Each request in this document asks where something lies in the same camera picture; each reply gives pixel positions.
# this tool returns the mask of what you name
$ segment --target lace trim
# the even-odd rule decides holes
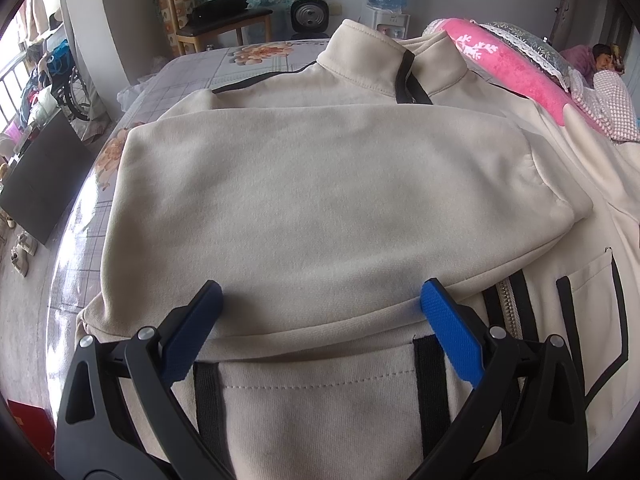
[[[427,25],[427,28],[423,30],[422,35],[424,36],[425,34],[433,34],[434,32],[438,32],[440,30],[440,25],[442,25],[446,21],[447,18],[433,20],[429,25]]]
[[[478,23],[478,25],[494,33],[496,36],[500,36],[500,38],[507,40],[509,43],[514,44],[521,51],[521,53],[529,57],[529,59],[531,59],[540,68],[542,68],[542,70],[555,77],[565,92],[569,92],[569,85],[564,80],[564,76],[562,76],[562,73],[555,66],[549,63],[543,56],[537,53],[532,46],[525,43],[520,38],[517,38],[513,34],[502,30],[501,28],[494,27],[493,25],[485,25],[482,23]]]

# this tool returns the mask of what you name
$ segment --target pocket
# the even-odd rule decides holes
[[[629,354],[625,298],[611,250],[557,280],[556,287],[588,406]]]
[[[198,430],[236,478],[408,478],[450,425],[435,336],[294,362],[198,362]]]

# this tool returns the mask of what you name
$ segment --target black cushion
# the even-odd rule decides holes
[[[210,22],[225,16],[235,16],[248,7],[247,0],[210,0],[193,9],[189,21],[197,23],[202,20]]]
[[[235,16],[226,16],[218,20],[210,21],[198,21],[196,23],[187,23],[183,28],[178,30],[178,36],[187,36],[193,38],[201,34],[206,34],[217,28],[226,27],[227,25],[233,25],[234,23],[244,22],[244,20],[250,20],[251,18],[258,18],[259,16],[266,16],[271,14],[271,9],[265,9],[264,7],[255,7],[253,9],[247,9],[236,14]]]

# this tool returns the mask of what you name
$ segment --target sweatshirt collar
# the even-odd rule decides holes
[[[372,91],[397,97],[398,81],[413,73],[429,96],[459,81],[466,63],[446,31],[392,40],[361,23],[344,20],[318,64]]]

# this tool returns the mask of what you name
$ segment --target black trim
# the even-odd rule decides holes
[[[504,322],[504,313],[502,312],[502,305],[500,304],[500,295],[498,294],[498,288],[490,286],[488,289],[482,291],[482,298],[484,299],[484,307],[486,308],[486,316],[489,320],[489,326],[501,326],[506,328]],[[509,433],[509,428],[513,421],[513,417],[516,414],[518,408],[518,401],[520,400],[520,386],[518,380],[511,381],[507,394],[502,402],[500,414],[502,415],[502,442],[505,443]]]
[[[496,83],[489,83],[490,85],[494,85],[497,86],[498,88],[502,88],[503,90],[506,90],[507,92],[509,92],[510,94],[513,95],[517,95],[518,97],[522,97],[523,99],[529,99],[526,95],[520,94],[518,92],[516,92],[515,90],[511,90],[510,88],[507,88],[506,86],[502,86],[502,85],[497,85]]]
[[[258,75],[255,75],[253,77],[250,77],[248,79],[243,79],[242,81],[238,81],[237,83],[231,83],[231,84],[228,84],[228,85],[221,86],[219,88],[214,88],[212,90],[212,92],[214,94],[221,94],[222,92],[229,92],[231,90],[241,90],[243,88],[247,88],[249,86],[255,85],[256,83],[260,83],[260,82],[264,81],[265,79],[268,79],[268,78],[273,77],[275,75],[297,74],[299,72],[302,72],[305,68],[310,67],[314,63],[315,63],[315,61],[312,61],[308,65],[303,66],[302,68],[300,68],[298,70],[294,70],[293,72],[265,72],[264,74],[258,74]]]
[[[200,437],[213,456],[233,472],[226,442],[225,400],[218,363],[194,363],[193,383]]]
[[[601,373],[598,379],[593,383],[584,397],[585,408],[590,404],[593,398],[598,394],[602,387],[620,370],[622,365],[629,359],[629,332],[626,320],[625,295],[622,290],[622,281],[620,273],[616,265],[616,259],[611,255],[611,277],[613,286],[616,291],[616,302],[618,304],[618,317],[620,318],[620,355],[607,366],[606,370]],[[556,281],[558,296],[560,297],[560,307],[562,309],[562,318],[564,320],[564,328],[566,330],[567,339],[571,348],[571,355],[574,359],[574,365],[578,372],[578,378],[584,388],[584,366],[582,363],[582,352],[580,350],[580,336],[578,334],[578,325],[575,321],[574,297],[571,292],[571,282],[568,276],[563,276]]]
[[[620,355],[614,359],[614,361],[607,366],[607,369],[598,377],[590,388],[587,396],[584,399],[585,407],[593,400],[593,397],[602,389],[602,387],[609,381],[613,375],[620,370],[621,366],[629,359],[629,328],[626,322],[626,308],[625,308],[625,295],[622,291],[622,282],[620,281],[620,273],[618,272],[618,266],[616,260],[611,255],[611,276],[613,278],[613,287],[616,290],[616,300],[618,302],[618,317],[620,318],[620,340],[621,346]]]
[[[533,314],[533,307],[531,306],[529,289],[527,288],[527,280],[524,278],[524,272],[521,270],[514,272],[509,276],[509,283],[511,283],[513,298],[516,301],[516,308],[518,309],[522,338],[527,341],[540,341],[536,316]]]
[[[578,325],[575,321],[574,295],[571,293],[571,282],[568,276],[563,276],[556,280],[558,297],[560,298],[560,309],[562,310],[562,320],[566,330],[566,338],[571,349],[571,358],[574,362],[575,371],[578,373],[578,380],[584,392],[584,365],[582,364],[582,351],[580,350],[580,335]]]
[[[414,63],[414,53],[410,50],[405,50],[398,68],[398,74],[396,74],[396,103],[398,104],[410,104],[414,100],[409,95],[406,89],[406,80],[409,77],[409,71],[411,65]]]
[[[424,91],[424,88],[422,88],[420,82],[416,79],[415,75],[409,74],[409,77],[406,80],[406,89],[409,91],[409,94],[411,94],[416,103],[421,105],[433,104],[430,97],[427,95],[427,92]]]
[[[414,339],[422,456],[433,450],[451,425],[444,352],[435,335]]]
[[[497,325],[506,328],[498,288],[494,285],[490,286],[487,290],[483,290],[482,298],[484,299],[484,307],[486,308],[486,316],[489,319],[489,326]]]

